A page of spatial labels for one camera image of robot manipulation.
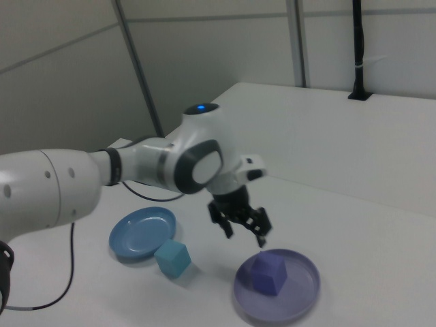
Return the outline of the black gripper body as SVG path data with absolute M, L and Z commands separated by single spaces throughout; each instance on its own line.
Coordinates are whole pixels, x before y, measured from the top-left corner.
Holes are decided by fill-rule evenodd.
M 247 187 L 239 187 L 227 194 L 213 194 L 208 209 L 213 223 L 219 223 L 224 219 L 239 224 L 246 223 L 251 212 Z

